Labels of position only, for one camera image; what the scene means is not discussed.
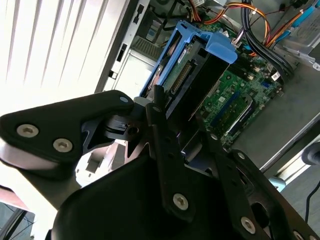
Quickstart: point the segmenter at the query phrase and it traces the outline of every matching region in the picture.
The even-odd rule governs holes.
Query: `metal frame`
[[[27,211],[22,209],[17,209],[5,223],[3,228],[0,230],[0,240],[10,240],[12,234],[14,234],[15,230],[24,219]]]
[[[302,159],[304,150],[313,143],[320,141],[320,121],[310,127],[307,132],[297,140],[294,145],[270,166],[264,174],[267,177],[276,176],[285,181],[286,185],[291,183],[311,165],[305,164]]]
[[[115,1],[115,5],[113,6],[114,8],[117,8],[117,1]],[[119,27],[118,27],[118,32],[116,36],[114,37],[110,51],[108,52],[104,67],[101,72],[101,76],[99,78],[99,81],[96,85],[95,88],[95,93],[100,93],[104,90],[106,82],[109,77],[110,70],[113,67],[113,64],[115,63],[116,57],[118,55],[119,49],[122,45],[122,41],[126,35],[128,26],[130,22],[132,21],[132,18],[136,12],[136,7],[138,4],[139,0],[126,0],[126,7],[125,12],[119,19]]]

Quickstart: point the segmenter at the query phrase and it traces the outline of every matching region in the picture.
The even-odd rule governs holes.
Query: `metal panel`
[[[235,149],[245,152],[258,168],[288,149],[315,122],[320,112],[320,72],[300,65],[284,85],[284,95],[270,101],[257,119],[240,135]]]
[[[117,79],[110,77],[104,90],[116,89],[134,99],[139,96],[155,65],[155,61],[130,49]]]
[[[128,3],[0,1],[0,115],[93,93]]]

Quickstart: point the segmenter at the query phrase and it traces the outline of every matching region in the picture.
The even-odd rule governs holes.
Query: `silver screw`
[[[157,106],[154,106],[153,109],[156,110],[156,111],[159,112],[159,113],[161,112],[161,109],[158,108]]]
[[[213,133],[211,133],[211,137],[212,137],[214,140],[218,140],[217,136],[214,135]]]
[[[65,138],[58,138],[53,142],[53,147],[60,153],[68,153],[72,150],[72,142]]]
[[[245,230],[247,230],[250,234],[256,233],[256,227],[254,223],[247,217],[243,216],[241,218],[241,224],[244,227]]]
[[[238,156],[239,156],[241,159],[246,159],[246,158],[245,158],[245,155],[243,155],[241,152],[238,152]]]
[[[304,240],[304,238],[297,231],[293,231],[293,234],[297,240]]]
[[[39,129],[31,124],[22,124],[17,127],[16,132],[24,138],[33,138],[38,135]]]
[[[126,99],[124,96],[121,96],[121,97],[120,97],[120,100],[121,100],[122,102],[125,102],[125,103],[129,102],[129,100]]]
[[[173,203],[176,205],[180,210],[187,210],[189,207],[188,200],[186,199],[185,196],[183,196],[180,193],[176,193],[173,195]]]

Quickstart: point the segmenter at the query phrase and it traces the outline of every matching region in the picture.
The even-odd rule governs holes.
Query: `gray surface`
[[[282,191],[282,195],[303,218],[306,214],[307,196],[319,180],[320,166],[311,166]],[[310,200],[308,224],[320,236],[320,190]]]
[[[304,65],[233,145],[262,167],[320,112],[320,72]]]
[[[0,228],[1,229],[6,224],[7,220],[11,217],[11,215],[13,214],[13,212],[15,210],[16,210],[15,207],[10,206],[10,205],[6,205],[6,204],[0,202]],[[14,238],[14,240],[30,240],[31,239],[30,233],[31,233],[32,223],[34,222],[34,218],[35,218],[35,215],[33,213],[28,212],[26,214],[25,218],[20,223],[18,228],[15,230],[12,237],[17,235],[20,231],[22,231],[27,226],[29,226],[29,227],[27,227],[20,234],[18,234]]]

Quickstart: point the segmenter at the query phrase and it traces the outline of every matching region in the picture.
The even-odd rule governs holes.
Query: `black metal arm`
[[[159,86],[154,102],[112,90],[0,117],[0,159],[55,181],[127,141],[126,164],[65,201],[52,239],[319,239],[243,152],[226,152],[197,114],[177,138]]]

